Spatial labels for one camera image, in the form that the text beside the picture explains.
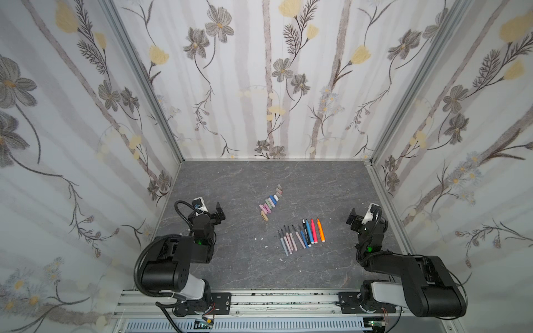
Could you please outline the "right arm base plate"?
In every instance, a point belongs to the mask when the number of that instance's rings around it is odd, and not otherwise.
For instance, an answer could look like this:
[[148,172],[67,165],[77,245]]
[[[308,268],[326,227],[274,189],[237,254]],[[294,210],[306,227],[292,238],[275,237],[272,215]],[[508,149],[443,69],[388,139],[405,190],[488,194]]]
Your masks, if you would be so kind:
[[362,300],[360,292],[344,291],[339,292],[336,305],[343,314],[396,314],[398,310],[394,305],[376,303],[369,300]]

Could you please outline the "beige cap blue pen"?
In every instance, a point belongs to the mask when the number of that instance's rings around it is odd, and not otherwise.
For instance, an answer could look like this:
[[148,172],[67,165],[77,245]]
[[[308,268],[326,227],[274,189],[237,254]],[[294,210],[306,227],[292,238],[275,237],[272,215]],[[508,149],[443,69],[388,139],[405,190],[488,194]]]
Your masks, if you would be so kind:
[[289,251],[287,250],[285,239],[284,239],[282,233],[280,232],[280,230],[278,231],[278,236],[279,236],[279,239],[280,239],[280,243],[281,243],[281,245],[283,247],[284,253],[288,257],[290,254],[289,254]]

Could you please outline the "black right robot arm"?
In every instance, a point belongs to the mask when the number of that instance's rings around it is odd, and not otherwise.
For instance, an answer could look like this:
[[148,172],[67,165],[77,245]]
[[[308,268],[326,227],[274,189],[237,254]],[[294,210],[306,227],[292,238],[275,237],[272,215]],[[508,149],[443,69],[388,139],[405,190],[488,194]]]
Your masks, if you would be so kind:
[[399,283],[365,280],[359,290],[359,307],[375,312],[387,307],[409,309],[416,317],[458,319],[466,314],[466,292],[437,256],[395,253],[383,248],[388,220],[379,205],[365,215],[351,210],[346,224],[358,236],[357,263],[370,273],[396,276]]

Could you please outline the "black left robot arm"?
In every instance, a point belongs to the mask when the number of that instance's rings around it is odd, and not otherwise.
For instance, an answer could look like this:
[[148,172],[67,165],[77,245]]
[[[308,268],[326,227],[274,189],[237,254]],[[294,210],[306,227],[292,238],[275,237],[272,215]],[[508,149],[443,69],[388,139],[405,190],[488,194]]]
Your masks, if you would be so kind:
[[178,200],[174,209],[186,222],[188,233],[166,234],[147,245],[133,270],[135,286],[149,297],[175,299],[174,304],[156,304],[164,311],[171,309],[175,316],[213,312],[215,301],[209,282],[190,273],[190,266],[211,262],[217,242],[215,226],[226,215],[219,203],[209,212],[201,197],[191,203]]

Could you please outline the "black marker white cap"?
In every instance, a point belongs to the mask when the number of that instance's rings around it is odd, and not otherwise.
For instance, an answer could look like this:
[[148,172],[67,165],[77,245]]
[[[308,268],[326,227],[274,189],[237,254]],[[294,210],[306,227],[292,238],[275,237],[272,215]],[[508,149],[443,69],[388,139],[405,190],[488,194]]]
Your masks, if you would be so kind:
[[302,229],[303,229],[303,231],[305,233],[305,238],[306,238],[306,241],[308,243],[307,232],[306,232],[306,229],[305,229],[305,219],[302,220]]

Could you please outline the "orange marker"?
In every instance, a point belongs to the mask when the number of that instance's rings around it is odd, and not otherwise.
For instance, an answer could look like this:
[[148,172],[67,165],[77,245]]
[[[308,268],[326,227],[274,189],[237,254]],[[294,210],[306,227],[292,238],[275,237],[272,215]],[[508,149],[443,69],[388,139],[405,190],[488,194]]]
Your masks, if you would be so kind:
[[319,230],[320,240],[321,240],[321,242],[326,242],[325,234],[323,232],[323,226],[322,226],[322,223],[321,223],[320,219],[317,218],[316,222],[317,222],[317,227],[318,227],[318,230]]

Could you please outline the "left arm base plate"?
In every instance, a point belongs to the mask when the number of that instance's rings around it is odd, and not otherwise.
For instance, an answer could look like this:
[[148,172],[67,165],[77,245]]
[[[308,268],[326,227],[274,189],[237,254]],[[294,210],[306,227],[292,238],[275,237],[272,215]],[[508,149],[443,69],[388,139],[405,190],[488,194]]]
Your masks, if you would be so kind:
[[229,292],[211,293],[199,300],[180,301],[172,309],[172,314],[177,317],[195,314],[228,315],[231,301],[232,294]]

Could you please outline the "pink marker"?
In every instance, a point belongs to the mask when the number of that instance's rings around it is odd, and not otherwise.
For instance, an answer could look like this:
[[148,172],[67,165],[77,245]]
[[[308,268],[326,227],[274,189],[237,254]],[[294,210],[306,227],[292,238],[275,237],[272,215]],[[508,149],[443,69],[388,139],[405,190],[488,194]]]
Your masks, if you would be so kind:
[[317,233],[316,233],[316,225],[315,225],[314,219],[311,219],[310,225],[311,225],[311,230],[312,230],[313,243],[317,244],[318,243],[318,237],[317,237]]

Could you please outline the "light blue marker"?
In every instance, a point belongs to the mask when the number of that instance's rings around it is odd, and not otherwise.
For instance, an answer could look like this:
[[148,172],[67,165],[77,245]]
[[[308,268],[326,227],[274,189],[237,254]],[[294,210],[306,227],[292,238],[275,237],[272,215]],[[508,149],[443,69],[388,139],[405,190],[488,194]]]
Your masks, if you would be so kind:
[[314,237],[312,235],[312,229],[307,219],[305,220],[305,229],[307,232],[308,244],[309,246],[312,246],[312,244],[314,243]]

